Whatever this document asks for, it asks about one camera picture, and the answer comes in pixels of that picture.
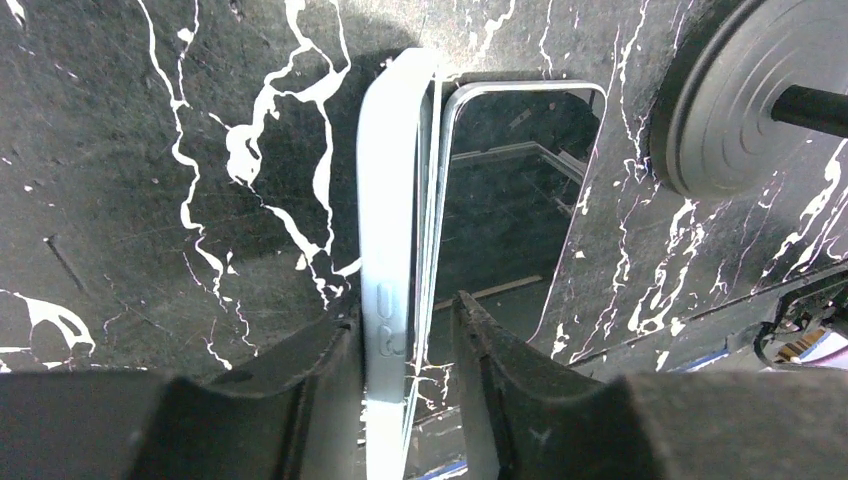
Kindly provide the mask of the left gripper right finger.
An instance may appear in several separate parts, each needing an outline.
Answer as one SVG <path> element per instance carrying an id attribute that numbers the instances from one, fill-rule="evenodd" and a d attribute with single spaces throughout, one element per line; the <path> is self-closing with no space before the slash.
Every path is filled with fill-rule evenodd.
<path id="1" fill-rule="evenodd" d="M 472 479 L 843 479 L 847 374 L 637 373 L 604 383 L 453 303 Z"/>

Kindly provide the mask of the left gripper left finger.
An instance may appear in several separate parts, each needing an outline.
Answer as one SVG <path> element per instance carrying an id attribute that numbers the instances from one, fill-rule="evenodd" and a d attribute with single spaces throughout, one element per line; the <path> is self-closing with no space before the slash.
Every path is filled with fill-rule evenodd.
<path id="1" fill-rule="evenodd" d="M 336 313 L 200 385 L 154 372 L 1 378 L 5 479 L 350 479 L 361 328 Z"/>

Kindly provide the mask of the white-edged black smartphone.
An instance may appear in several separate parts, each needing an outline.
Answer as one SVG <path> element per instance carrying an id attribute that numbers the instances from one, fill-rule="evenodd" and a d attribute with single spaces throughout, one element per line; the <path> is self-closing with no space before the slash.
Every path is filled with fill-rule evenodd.
<path id="1" fill-rule="evenodd" d="M 604 89 L 581 80 L 479 81 L 449 95 L 407 478 L 464 475 L 452 301 L 467 292 L 520 339 L 538 333 L 606 107 Z"/>

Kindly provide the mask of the light blue phone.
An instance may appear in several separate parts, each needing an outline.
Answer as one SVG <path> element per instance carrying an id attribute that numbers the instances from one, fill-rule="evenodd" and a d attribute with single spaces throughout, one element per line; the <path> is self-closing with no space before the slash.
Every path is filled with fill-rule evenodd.
<path id="1" fill-rule="evenodd" d="M 421 104 L 437 69 L 426 48 L 401 52 L 367 89 L 356 179 L 369 479 L 400 479 L 408 434 L 407 334 Z"/>

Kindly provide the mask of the black stand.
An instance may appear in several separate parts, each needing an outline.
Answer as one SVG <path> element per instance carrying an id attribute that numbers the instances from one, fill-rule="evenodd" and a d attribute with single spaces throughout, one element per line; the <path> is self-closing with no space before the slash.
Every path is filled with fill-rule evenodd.
<path id="1" fill-rule="evenodd" d="M 847 134 L 847 5 L 715 1 L 679 46 L 651 113 L 657 178 L 693 199 L 744 192 L 819 132 Z"/>

